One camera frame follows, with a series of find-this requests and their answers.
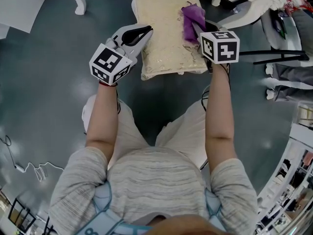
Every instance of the white cable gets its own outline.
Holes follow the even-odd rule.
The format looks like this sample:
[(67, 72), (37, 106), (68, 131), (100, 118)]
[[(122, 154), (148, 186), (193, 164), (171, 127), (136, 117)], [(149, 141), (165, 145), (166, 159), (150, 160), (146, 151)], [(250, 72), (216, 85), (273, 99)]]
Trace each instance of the white cable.
[(58, 167), (58, 166), (55, 166), (54, 164), (52, 164), (52, 163), (50, 163), (50, 162), (47, 162), (47, 163), (45, 163), (45, 164), (39, 164), (38, 168), (36, 168), (36, 167), (33, 165), (32, 162), (29, 162), (29, 163), (28, 163), (26, 169), (23, 169), (23, 168), (22, 168), (20, 165), (18, 165), (18, 164), (17, 164), (16, 166), (20, 168), (20, 169), (18, 169), (18, 168), (17, 168), (17, 169), (18, 169), (20, 172), (22, 172), (22, 173), (25, 173), (30, 165), (33, 166), (33, 167), (34, 167), (34, 171), (35, 171), (36, 176), (37, 176), (37, 179), (38, 179), (39, 182), (41, 182), (42, 180), (45, 180), (45, 177), (46, 177), (46, 176), (45, 176), (45, 172), (44, 172), (44, 170), (43, 170), (41, 167), (42, 167), (42, 166), (45, 166), (45, 165), (47, 165), (47, 164), (53, 166), (54, 168), (57, 168), (57, 169), (60, 169), (60, 170), (64, 170), (63, 168)]

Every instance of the gray floor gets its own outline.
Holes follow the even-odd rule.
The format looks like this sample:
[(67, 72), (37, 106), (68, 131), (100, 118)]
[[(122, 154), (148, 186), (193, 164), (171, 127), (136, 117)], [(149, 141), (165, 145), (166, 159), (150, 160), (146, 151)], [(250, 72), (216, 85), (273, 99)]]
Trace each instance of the gray floor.
[[(0, 137), (9, 135), (15, 160), (23, 167), (50, 161), (66, 166), (84, 146), (82, 108), (96, 92), (88, 62), (101, 42), (121, 26), (134, 24), (132, 0), (87, 0), (84, 16), (74, 14), (73, 0), (46, 0), (30, 34), (10, 29), (0, 41)], [(201, 0), (206, 18), (218, 21), (228, 12)], [(236, 29), (241, 50), (269, 49), (260, 25)], [(140, 80), (141, 62), (119, 83), (119, 96), (133, 110), (150, 144), (163, 123), (199, 100), (210, 75), (177, 74)], [(265, 99), (264, 67), (239, 62), (231, 69), (235, 147), (259, 192), (274, 171), (288, 140), (295, 105)], [(33, 213), (45, 216), (60, 171), (46, 166), (39, 183), (33, 169), (13, 168), (0, 144), (0, 185), (19, 196)]]

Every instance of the purple cloth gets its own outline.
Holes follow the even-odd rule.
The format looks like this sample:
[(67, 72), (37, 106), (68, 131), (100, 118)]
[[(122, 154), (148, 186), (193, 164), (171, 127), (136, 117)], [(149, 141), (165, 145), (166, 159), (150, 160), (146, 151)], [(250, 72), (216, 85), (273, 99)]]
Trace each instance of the purple cloth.
[(203, 31), (206, 31), (204, 19), (205, 10), (198, 7), (196, 4), (183, 7), (181, 8), (181, 10), (184, 15), (184, 38), (189, 42), (197, 43), (198, 40), (194, 28), (192, 26), (192, 22), (198, 23), (200, 28)]

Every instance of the gray fabric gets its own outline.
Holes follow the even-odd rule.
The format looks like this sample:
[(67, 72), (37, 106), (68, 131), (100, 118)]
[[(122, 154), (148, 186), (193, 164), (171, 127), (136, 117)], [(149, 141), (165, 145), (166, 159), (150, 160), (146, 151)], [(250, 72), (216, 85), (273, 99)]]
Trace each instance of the gray fabric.
[(313, 67), (290, 67), (274, 64), (273, 78), (279, 81), (302, 82), (313, 86)]
[(274, 101), (301, 102), (312, 105), (313, 90), (302, 90), (287, 86), (276, 86), (274, 91)]
[[(71, 235), (95, 215), (95, 189), (107, 179), (112, 188), (110, 210), (133, 223), (151, 213), (196, 214), (207, 220), (205, 187), (199, 169), (184, 155), (149, 147), (123, 156), (107, 172), (103, 153), (92, 147), (74, 153), (51, 198), (49, 215), (60, 235)], [(233, 234), (252, 234), (257, 217), (256, 192), (238, 159), (219, 164), (211, 189), (222, 207), (223, 225)]]
[(302, 50), (304, 50), (307, 55), (313, 56), (313, 18), (303, 10), (294, 11), (292, 18), (299, 32)]

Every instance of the floor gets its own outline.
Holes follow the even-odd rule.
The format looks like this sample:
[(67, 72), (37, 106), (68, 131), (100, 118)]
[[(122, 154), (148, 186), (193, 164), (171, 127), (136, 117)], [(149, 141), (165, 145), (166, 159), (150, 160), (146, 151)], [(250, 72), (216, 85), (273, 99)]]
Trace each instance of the floor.
[[(16, 163), (24, 168), (50, 161), (66, 166), (84, 146), (82, 108), (96, 92), (88, 62), (101, 42), (121, 26), (134, 24), (132, 0), (86, 0), (84, 16), (74, 14), (73, 0), (46, 0), (30, 34), (10, 29), (0, 41), (0, 137), (9, 135)], [(200, 0), (206, 18), (218, 21), (229, 11)], [(269, 49), (259, 23), (235, 32), (241, 51)], [(210, 83), (204, 73), (157, 76), (140, 80), (141, 61), (119, 83), (119, 96), (133, 110), (138, 128), (150, 144), (163, 123), (179, 117)], [(296, 106), (265, 99), (263, 66), (239, 62), (231, 68), (235, 147), (259, 192), (273, 173), (288, 141)], [(60, 170), (45, 166), (39, 183), (32, 168), (15, 170), (0, 144), (0, 185), (8, 198), (19, 199), (33, 213), (46, 217)]]

